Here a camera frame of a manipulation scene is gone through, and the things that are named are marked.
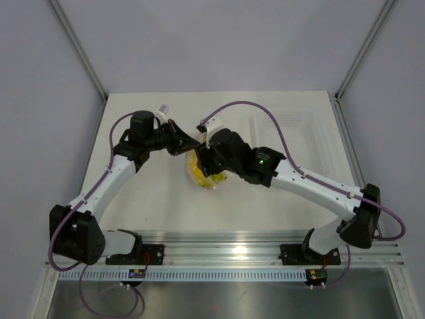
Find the yellow banana bunch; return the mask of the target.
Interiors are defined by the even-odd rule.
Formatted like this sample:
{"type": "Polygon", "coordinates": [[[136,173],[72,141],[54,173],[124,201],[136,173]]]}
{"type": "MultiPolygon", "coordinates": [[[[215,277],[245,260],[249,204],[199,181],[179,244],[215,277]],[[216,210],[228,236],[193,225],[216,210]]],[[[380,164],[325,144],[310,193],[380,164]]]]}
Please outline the yellow banana bunch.
{"type": "Polygon", "coordinates": [[[227,174],[225,172],[205,177],[197,166],[197,156],[194,150],[186,154],[186,168],[191,180],[205,189],[218,189],[220,184],[227,180],[227,174]]]}

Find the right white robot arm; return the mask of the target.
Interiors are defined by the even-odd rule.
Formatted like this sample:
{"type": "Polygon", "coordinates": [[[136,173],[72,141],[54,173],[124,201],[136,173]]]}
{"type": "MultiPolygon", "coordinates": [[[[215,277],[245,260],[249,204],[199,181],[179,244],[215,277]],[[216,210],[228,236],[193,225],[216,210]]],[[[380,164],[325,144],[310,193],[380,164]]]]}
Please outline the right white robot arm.
{"type": "Polygon", "coordinates": [[[332,180],[298,172],[289,158],[276,150],[251,148],[228,128],[197,146],[195,153],[205,176],[229,171],[250,184],[289,191],[335,214],[333,222],[307,232],[299,248],[307,263],[319,263],[333,249],[345,245],[371,248],[381,213],[377,186],[338,188],[332,180]]]}

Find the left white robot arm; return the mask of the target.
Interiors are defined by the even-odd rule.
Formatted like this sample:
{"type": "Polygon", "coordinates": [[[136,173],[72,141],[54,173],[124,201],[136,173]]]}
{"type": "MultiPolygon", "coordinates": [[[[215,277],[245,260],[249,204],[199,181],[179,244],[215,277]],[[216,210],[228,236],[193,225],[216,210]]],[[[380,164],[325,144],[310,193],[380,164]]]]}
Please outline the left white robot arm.
{"type": "Polygon", "coordinates": [[[76,266],[94,265],[102,257],[137,264],[143,258],[142,236],[123,229],[101,230],[105,210],[151,152],[167,150],[178,156],[200,144],[172,119],[162,122],[153,112],[136,111],[122,118],[130,119],[129,128],[117,145],[109,145],[109,162],[97,180],[68,205],[55,205],[50,211],[48,261],[59,272],[64,269],[55,263],[55,255],[74,260],[76,266]]]}

